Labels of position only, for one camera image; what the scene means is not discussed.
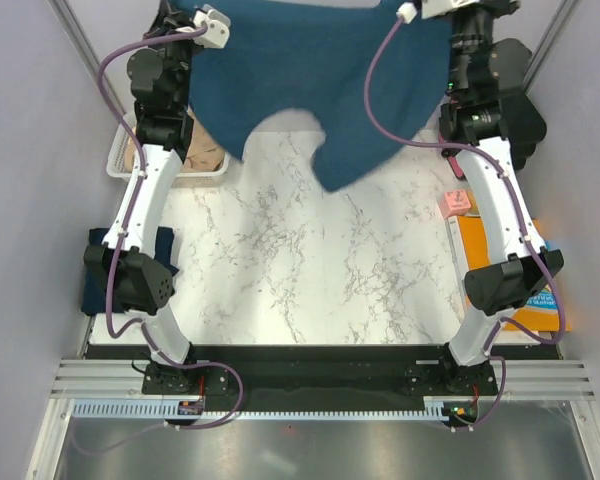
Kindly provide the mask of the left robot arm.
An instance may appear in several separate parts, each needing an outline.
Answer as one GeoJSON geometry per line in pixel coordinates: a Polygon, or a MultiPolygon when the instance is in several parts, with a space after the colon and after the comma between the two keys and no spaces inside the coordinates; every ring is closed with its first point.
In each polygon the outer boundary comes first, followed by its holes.
{"type": "Polygon", "coordinates": [[[156,259],[155,247],[168,193],[192,138],[191,60],[212,28],[203,10],[186,13],[165,5],[142,40],[107,55],[96,76],[105,103],[135,146],[135,160],[116,217],[101,242],[86,247],[84,263],[103,291],[109,336],[118,339],[137,327],[152,362],[179,369],[193,368],[192,345],[170,307],[173,273],[156,259]],[[123,54],[130,56],[134,126],[105,85],[107,67],[123,54]]]}

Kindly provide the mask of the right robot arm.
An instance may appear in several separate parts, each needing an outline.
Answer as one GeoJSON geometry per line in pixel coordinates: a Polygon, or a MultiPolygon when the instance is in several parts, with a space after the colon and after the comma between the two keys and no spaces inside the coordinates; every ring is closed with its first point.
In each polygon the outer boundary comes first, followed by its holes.
{"type": "Polygon", "coordinates": [[[488,360],[503,325],[513,324],[529,299],[557,292],[564,258],[536,229],[515,174],[546,135],[523,86],[530,50],[517,39],[493,38],[494,22],[519,4],[451,5],[450,101],[441,108],[442,138],[477,201],[489,263],[464,277],[470,307],[448,351],[456,366],[474,367],[488,360]]]}

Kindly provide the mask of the blue t shirt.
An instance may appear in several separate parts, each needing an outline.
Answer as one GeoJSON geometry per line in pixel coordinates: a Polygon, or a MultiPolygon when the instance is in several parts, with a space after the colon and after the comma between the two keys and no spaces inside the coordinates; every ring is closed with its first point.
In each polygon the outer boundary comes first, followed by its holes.
{"type": "Polygon", "coordinates": [[[398,3],[371,8],[274,1],[219,1],[231,20],[223,49],[193,58],[189,102],[225,151],[287,109],[310,113],[325,134],[312,159],[329,192],[393,157],[425,126],[448,78],[451,26],[440,19],[399,25],[398,3]]]}

